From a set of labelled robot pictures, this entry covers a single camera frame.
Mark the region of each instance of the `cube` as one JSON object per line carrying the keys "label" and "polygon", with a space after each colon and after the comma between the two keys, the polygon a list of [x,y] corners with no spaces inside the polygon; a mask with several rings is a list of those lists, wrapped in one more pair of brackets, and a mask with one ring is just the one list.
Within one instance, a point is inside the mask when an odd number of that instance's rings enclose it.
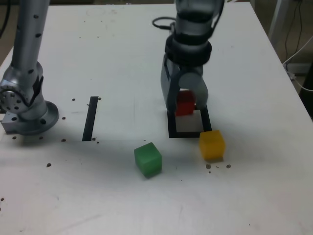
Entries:
{"label": "cube", "polygon": [[225,142],[220,131],[201,132],[199,147],[205,160],[214,162],[223,160]]}
{"label": "cube", "polygon": [[136,165],[141,173],[150,178],[162,170],[162,155],[151,142],[134,150]]}
{"label": "cube", "polygon": [[195,98],[191,91],[180,91],[177,95],[176,116],[193,114],[195,109]]}

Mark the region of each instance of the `table surface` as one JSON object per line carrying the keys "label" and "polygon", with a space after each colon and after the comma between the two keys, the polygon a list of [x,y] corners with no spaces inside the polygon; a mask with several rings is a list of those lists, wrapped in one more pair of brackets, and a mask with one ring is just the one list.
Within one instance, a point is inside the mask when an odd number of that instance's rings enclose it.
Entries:
{"label": "table surface", "polygon": [[[60,120],[41,135],[1,135],[0,234],[313,233],[313,124],[249,3],[226,4],[204,66],[224,162],[209,174],[197,139],[168,138],[169,32],[151,20],[175,15],[172,4],[49,8],[39,61]],[[81,141],[90,96],[102,98],[99,143]],[[163,166],[147,180],[134,149],[151,141]]]}

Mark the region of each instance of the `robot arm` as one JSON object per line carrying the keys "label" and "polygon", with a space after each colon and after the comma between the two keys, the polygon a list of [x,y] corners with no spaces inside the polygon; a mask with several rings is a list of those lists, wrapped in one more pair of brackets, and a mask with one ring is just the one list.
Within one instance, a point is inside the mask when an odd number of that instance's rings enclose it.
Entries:
{"label": "robot arm", "polygon": [[50,0],[21,0],[11,65],[0,82],[0,102],[7,111],[6,133],[32,135],[52,127],[57,107],[44,100],[43,68],[38,54]]}
{"label": "robot arm", "polygon": [[166,107],[173,114],[180,89],[193,93],[196,106],[205,110],[208,91],[202,66],[209,60],[212,36],[221,16],[224,0],[177,0],[177,16],[167,38],[161,85]]}

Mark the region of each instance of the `white cable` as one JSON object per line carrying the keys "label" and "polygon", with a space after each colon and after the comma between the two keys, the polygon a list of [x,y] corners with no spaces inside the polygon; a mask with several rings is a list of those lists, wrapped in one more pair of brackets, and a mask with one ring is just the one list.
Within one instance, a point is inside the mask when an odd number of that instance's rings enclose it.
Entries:
{"label": "white cable", "polygon": [[309,90],[309,89],[303,87],[303,86],[297,81],[297,78],[296,78],[296,77],[295,77],[293,80],[294,80],[294,81],[298,84],[298,86],[301,87],[302,89],[306,90],[307,92],[313,92],[313,90]]}
{"label": "white cable", "polygon": [[[298,54],[312,39],[313,39],[313,36],[310,37],[310,39],[300,48],[299,51],[297,51],[294,55],[292,55],[291,57],[289,57],[289,59],[286,60],[286,61],[283,63],[283,65],[285,65],[285,63],[287,63],[287,62],[288,62],[292,57],[294,57],[296,54]],[[301,87],[302,89],[304,89],[305,91],[313,92],[313,90],[310,90],[310,89],[307,89],[307,88],[303,87],[303,86],[297,81],[297,78],[296,78],[296,77],[294,77],[294,78],[292,79],[292,78],[291,78],[292,73],[288,72],[288,71],[286,70],[286,67],[285,67],[285,66],[284,66],[284,69],[285,69],[286,73],[288,74],[290,80],[295,81],[295,82],[298,84],[298,86]]]}
{"label": "white cable", "polygon": [[289,59],[286,60],[286,61],[283,63],[283,65],[284,65],[287,61],[289,61],[292,57],[294,57],[296,54],[298,54],[298,53],[312,40],[312,38],[313,38],[313,36],[303,45],[303,47],[301,47],[301,49],[300,49],[299,51],[297,51],[293,56],[289,57]]}

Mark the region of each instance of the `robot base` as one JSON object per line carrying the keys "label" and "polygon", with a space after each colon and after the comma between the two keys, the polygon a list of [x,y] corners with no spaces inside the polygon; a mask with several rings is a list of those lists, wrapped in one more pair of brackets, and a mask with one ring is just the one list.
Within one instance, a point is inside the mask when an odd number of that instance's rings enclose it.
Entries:
{"label": "robot base", "polygon": [[50,129],[59,119],[59,111],[55,104],[46,101],[47,112],[35,120],[23,120],[18,115],[7,112],[2,120],[2,126],[7,134],[23,136],[35,135]]}

